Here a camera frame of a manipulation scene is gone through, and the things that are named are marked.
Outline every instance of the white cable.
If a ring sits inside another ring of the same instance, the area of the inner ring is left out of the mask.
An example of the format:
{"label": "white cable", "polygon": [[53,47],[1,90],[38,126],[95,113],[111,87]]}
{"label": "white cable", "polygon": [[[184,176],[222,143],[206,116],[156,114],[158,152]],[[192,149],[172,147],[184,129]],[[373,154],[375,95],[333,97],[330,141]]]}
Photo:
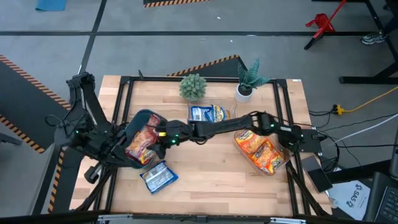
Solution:
{"label": "white cable", "polygon": [[366,128],[366,129],[364,129],[364,130],[357,131],[357,132],[355,132],[355,133],[353,133],[353,134],[350,134],[349,136],[345,136],[345,137],[343,137],[343,138],[341,138],[341,139],[339,139],[339,140],[334,141],[334,142],[333,142],[332,144],[330,144],[330,145],[333,145],[334,143],[338,143],[338,142],[340,142],[341,140],[344,140],[344,139],[346,139],[346,138],[352,137],[352,136],[357,135],[357,134],[359,134],[359,133],[362,133],[362,132],[365,132],[365,131],[369,131],[369,130],[372,129],[372,128],[375,128],[375,127],[377,127],[377,126],[380,126],[380,125],[382,125],[382,124],[388,122],[389,120],[392,120],[392,119],[396,118],[397,116],[398,116],[398,114],[395,114],[394,116],[390,117],[389,119],[386,119],[386,120],[384,120],[384,121],[382,121],[382,122],[380,122],[380,123],[378,123],[378,124],[375,124],[374,126],[371,126],[371,127],[369,127],[369,128]]}

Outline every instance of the round cactus plant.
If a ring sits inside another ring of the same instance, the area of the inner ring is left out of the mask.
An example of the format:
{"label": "round cactus plant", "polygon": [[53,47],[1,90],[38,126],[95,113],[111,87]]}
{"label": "round cactus plant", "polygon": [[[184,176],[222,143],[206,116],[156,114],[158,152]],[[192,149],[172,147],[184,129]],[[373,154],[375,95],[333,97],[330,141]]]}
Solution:
{"label": "round cactus plant", "polygon": [[206,80],[199,74],[190,74],[180,82],[180,96],[188,101],[200,100],[206,93]]}

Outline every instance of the wooden tabletop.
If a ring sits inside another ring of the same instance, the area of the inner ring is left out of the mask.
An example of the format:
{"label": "wooden tabletop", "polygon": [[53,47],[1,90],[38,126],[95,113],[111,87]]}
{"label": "wooden tabletop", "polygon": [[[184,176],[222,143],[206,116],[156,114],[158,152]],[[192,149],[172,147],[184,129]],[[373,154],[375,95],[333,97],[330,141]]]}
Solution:
{"label": "wooden tabletop", "polygon": [[[108,120],[113,115],[120,76],[104,76],[99,102]],[[310,124],[307,102],[301,80],[287,80],[294,121]],[[127,87],[122,97],[122,109]],[[208,83],[206,98],[234,98],[236,83]],[[280,89],[281,102],[284,102]],[[187,120],[187,102],[179,95],[178,82],[134,82],[127,120],[141,109],[149,109],[165,118]],[[255,90],[249,103],[238,103],[236,116],[252,111],[277,114],[272,85]],[[286,118],[285,106],[282,110]],[[302,158],[311,156],[301,153]],[[209,215],[290,216],[292,209],[285,168],[274,176],[259,175],[233,144],[231,133],[210,139],[204,146],[185,142],[167,150],[167,165],[179,176],[178,180],[151,195],[139,174],[144,170],[119,169],[114,190],[112,212],[176,213]],[[94,185],[83,174],[96,164],[85,157],[80,166],[70,208],[76,208],[88,196]],[[305,183],[325,211],[331,213],[328,197],[314,189],[305,173]],[[104,188],[101,208],[104,208],[108,184]],[[303,213],[299,188],[296,186],[298,207]]]}

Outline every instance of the gray floor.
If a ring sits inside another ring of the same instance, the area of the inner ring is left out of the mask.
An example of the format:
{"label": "gray floor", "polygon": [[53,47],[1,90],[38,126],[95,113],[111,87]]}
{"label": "gray floor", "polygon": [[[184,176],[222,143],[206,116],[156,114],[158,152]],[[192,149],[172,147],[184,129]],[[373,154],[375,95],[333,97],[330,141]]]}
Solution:
{"label": "gray floor", "polygon": [[[0,30],[91,30],[100,5],[99,0],[69,0],[65,11],[37,12],[33,1],[0,3]],[[381,9],[382,1],[373,4],[381,20],[387,22],[391,15]],[[214,0],[144,9],[141,1],[114,0],[108,1],[99,30],[308,31],[316,30],[304,26],[316,13],[330,15],[337,5],[309,0]],[[348,3],[333,25],[338,31],[376,30],[366,6],[358,3]],[[396,46],[397,36],[396,32],[391,35]],[[65,80],[78,72],[87,41],[88,37],[0,36],[0,54],[68,98]],[[233,54],[239,54],[247,65],[259,57],[260,74],[301,78],[308,107],[315,111],[329,110],[333,104],[354,108],[393,87],[338,83],[339,76],[371,76],[392,63],[386,44],[364,46],[359,37],[324,37],[304,51],[308,41],[309,37],[97,37],[87,71],[95,75],[96,86],[100,86],[103,75],[137,75],[139,69],[144,75],[166,75]],[[395,92],[355,113],[333,116],[327,128],[395,113],[397,98]],[[326,119],[312,117],[312,122],[318,126]],[[375,123],[330,131],[330,135],[343,137]],[[345,142],[391,144],[396,127],[397,120],[393,120]],[[6,133],[7,129],[0,125],[0,131]],[[28,214],[49,152],[38,155],[28,147],[6,144],[1,149],[0,217]],[[327,141],[323,150],[327,157],[335,156],[335,148]],[[390,148],[357,148],[351,152],[361,164],[391,157]],[[358,163],[342,149],[340,165],[354,167]]]}

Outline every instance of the black table leg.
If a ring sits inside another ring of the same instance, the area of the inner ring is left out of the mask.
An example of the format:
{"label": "black table leg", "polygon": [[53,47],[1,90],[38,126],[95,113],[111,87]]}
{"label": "black table leg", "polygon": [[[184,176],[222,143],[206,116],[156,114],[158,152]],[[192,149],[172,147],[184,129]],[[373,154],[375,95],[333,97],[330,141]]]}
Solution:
{"label": "black table leg", "polygon": [[348,84],[398,84],[398,78],[390,78],[392,74],[398,72],[398,62],[385,68],[373,77],[339,77],[340,83]]}

